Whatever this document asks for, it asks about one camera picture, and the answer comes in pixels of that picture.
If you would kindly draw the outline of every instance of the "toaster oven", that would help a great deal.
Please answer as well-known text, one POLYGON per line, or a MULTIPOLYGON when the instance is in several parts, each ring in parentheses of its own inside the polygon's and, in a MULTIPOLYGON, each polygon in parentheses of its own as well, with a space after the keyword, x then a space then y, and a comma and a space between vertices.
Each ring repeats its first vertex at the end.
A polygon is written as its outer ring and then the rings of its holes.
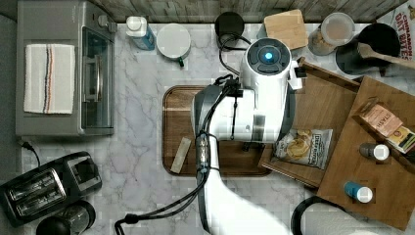
POLYGON ((114 133, 116 23, 98 6, 79 0, 18 2, 17 135, 108 135, 114 133), (74 46, 71 114, 24 111, 25 54, 29 44, 74 46))

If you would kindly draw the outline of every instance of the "toaster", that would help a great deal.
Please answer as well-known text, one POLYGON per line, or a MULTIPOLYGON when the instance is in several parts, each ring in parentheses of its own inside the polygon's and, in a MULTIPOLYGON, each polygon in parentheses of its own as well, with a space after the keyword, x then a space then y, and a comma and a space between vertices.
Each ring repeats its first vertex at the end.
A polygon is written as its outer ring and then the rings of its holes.
POLYGON ((87 152, 61 157, 0 186, 0 205, 12 226, 63 209, 102 187, 87 152))

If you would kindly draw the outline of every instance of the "handle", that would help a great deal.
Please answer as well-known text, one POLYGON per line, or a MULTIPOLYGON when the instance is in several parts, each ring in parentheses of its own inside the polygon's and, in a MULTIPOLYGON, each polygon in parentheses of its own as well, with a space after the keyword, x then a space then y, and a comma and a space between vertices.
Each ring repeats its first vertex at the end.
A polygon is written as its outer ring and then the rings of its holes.
POLYGON ((108 29, 108 31, 112 32, 112 33, 116 33, 116 31, 117 31, 116 23, 115 22, 110 22, 107 15, 102 15, 102 16, 98 17, 98 25, 100 27, 106 27, 108 29))
POLYGON ((181 57, 179 57, 179 64, 180 67, 184 67, 183 59, 181 57))
POLYGON ((379 54, 378 59, 381 59, 381 60, 384 60, 384 61, 387 61, 387 62, 391 62, 391 63, 394 63, 394 64, 398 64, 400 66, 407 67, 407 68, 415 70, 415 62, 413 62, 413 61, 407 61, 407 60, 403 60, 403 59, 400 59, 400 58, 397 58, 397 57, 392 57, 392 56, 382 55, 382 54, 379 54))
POLYGON ((102 56, 95 55, 95 66, 97 70, 97 91, 95 94, 95 102, 100 102, 102 100, 102 90, 103 90, 103 66, 102 66, 102 56))

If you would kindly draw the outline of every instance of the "plastic container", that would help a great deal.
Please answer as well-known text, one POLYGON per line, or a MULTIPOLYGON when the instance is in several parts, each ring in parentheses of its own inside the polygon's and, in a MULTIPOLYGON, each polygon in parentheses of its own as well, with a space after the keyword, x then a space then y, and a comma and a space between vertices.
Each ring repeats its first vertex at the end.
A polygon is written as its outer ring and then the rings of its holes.
POLYGON ((354 22, 344 13, 330 14, 308 36, 308 48, 317 56, 326 56, 336 47, 345 45, 353 38, 354 22))
POLYGON ((370 188, 351 181, 345 184, 345 192, 360 203, 369 203, 373 198, 373 192, 370 188))
POLYGON ((129 17, 127 19, 127 35, 131 37, 138 48, 152 51, 156 48, 156 37, 142 17, 129 17))
POLYGON ((390 154, 388 146, 372 143, 361 144, 359 152, 361 156, 376 161, 384 161, 390 154))

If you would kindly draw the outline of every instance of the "small bottle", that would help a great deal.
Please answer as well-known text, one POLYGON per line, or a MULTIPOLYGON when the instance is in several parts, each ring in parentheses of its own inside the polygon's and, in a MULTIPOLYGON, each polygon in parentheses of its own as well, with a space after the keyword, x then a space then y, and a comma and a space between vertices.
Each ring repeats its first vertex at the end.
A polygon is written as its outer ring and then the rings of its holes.
POLYGON ((375 161, 384 161, 390 154, 388 146, 372 143, 361 144, 359 152, 361 156, 375 161))
POLYGON ((351 181, 345 184, 345 192, 360 203, 369 203, 373 198, 373 192, 370 188, 351 181))
POLYGON ((146 51, 153 51, 155 49, 156 38, 145 18, 129 17, 127 19, 126 33, 138 48, 146 51))

